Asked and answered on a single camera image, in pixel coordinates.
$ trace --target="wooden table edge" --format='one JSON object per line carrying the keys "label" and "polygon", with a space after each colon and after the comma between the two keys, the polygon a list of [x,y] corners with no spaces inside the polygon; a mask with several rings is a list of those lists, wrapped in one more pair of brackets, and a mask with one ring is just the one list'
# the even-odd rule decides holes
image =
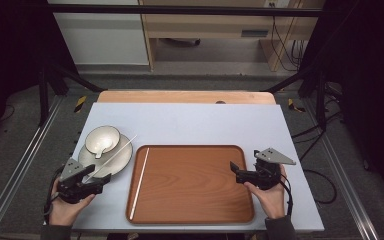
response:
{"label": "wooden table edge", "polygon": [[276,104],[269,92],[174,90],[107,90],[99,94],[97,102]]}

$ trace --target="chopstick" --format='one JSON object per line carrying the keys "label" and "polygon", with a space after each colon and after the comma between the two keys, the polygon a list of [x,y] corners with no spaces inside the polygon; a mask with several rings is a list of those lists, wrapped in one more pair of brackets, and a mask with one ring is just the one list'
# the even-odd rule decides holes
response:
{"label": "chopstick", "polygon": [[149,148],[146,150],[145,161],[144,161],[143,167],[142,167],[142,173],[140,174],[138,188],[136,190],[135,199],[133,201],[132,212],[130,213],[130,220],[133,220],[133,215],[135,214],[136,203],[138,201],[140,186],[142,185],[143,173],[145,172],[146,161],[148,160],[148,153],[149,153]]}

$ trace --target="black pole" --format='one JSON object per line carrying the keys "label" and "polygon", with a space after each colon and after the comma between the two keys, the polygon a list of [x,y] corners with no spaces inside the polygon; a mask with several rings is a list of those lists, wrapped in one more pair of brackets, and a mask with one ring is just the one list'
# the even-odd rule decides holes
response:
{"label": "black pole", "polygon": [[324,106],[324,97],[325,97],[325,84],[326,76],[323,71],[320,71],[319,74],[319,84],[317,86],[317,96],[316,96],[316,120],[320,128],[323,131],[326,131],[326,113]]}
{"label": "black pole", "polygon": [[49,115],[48,86],[45,78],[45,67],[39,71],[39,93],[40,93],[40,121],[42,126]]}
{"label": "black pole", "polygon": [[102,92],[102,91],[107,90],[105,88],[98,87],[98,86],[96,86],[96,85],[86,81],[85,79],[83,79],[79,75],[77,75],[77,74],[75,74],[75,73],[73,73],[73,72],[63,68],[61,65],[59,65],[59,64],[57,64],[55,62],[50,62],[49,65],[50,65],[50,67],[53,70],[57,71],[61,75],[66,76],[68,78],[71,78],[72,80],[76,81],[80,85],[88,88],[89,90],[91,90],[93,92]]}
{"label": "black pole", "polygon": [[307,67],[305,69],[300,70],[299,72],[295,73],[294,75],[288,77],[287,79],[283,80],[282,82],[264,90],[260,90],[260,92],[269,92],[269,93],[275,93],[277,91],[280,91],[281,89],[289,86],[290,84],[300,80],[304,79],[308,76],[308,74],[313,72],[313,68]]}

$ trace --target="white stick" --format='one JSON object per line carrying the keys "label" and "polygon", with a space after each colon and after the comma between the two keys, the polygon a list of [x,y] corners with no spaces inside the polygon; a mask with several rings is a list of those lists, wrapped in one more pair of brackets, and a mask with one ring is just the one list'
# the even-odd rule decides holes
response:
{"label": "white stick", "polygon": [[110,157],[110,159],[108,159],[106,162],[104,162],[104,164],[102,164],[102,166],[96,171],[94,172],[92,175],[90,175],[85,182],[89,181],[93,176],[95,176],[95,174],[97,174],[99,171],[101,171],[102,168],[105,167],[105,165],[107,165],[111,160],[114,159],[115,156],[117,156],[117,154],[119,154],[121,152],[121,150],[123,150],[127,145],[129,145],[129,143],[131,143],[133,141],[133,139],[135,139],[138,135],[134,136],[132,139],[130,139],[122,148],[120,148],[120,150],[118,150],[114,155],[112,155]]}
{"label": "white stick", "polygon": [[149,148],[146,150],[145,161],[143,162],[142,173],[140,174],[138,189],[136,190],[136,196],[135,196],[135,200],[133,201],[132,212],[130,213],[130,220],[133,220],[133,215],[135,214],[136,203],[138,201],[138,196],[139,196],[139,190],[140,190],[140,186],[142,185],[143,173],[145,172],[146,161],[148,160],[148,153],[149,153]]}

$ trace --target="white plate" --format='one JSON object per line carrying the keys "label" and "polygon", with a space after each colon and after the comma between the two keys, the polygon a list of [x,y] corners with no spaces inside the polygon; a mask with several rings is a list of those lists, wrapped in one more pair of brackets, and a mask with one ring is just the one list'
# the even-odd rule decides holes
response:
{"label": "white plate", "polygon": [[[91,172],[89,176],[95,174],[101,166],[109,160],[114,154],[120,151],[120,149],[129,142],[129,139],[120,134],[120,140],[118,144],[109,152],[102,154],[102,157],[97,159],[95,154],[88,151],[84,145],[79,152],[79,163],[84,167],[91,164],[95,164],[95,171]],[[121,152],[119,152],[110,162],[108,162],[99,172],[97,172],[93,177],[102,178],[105,177],[108,173],[112,175],[120,172],[126,165],[129,163],[133,154],[133,145],[130,142]]]}

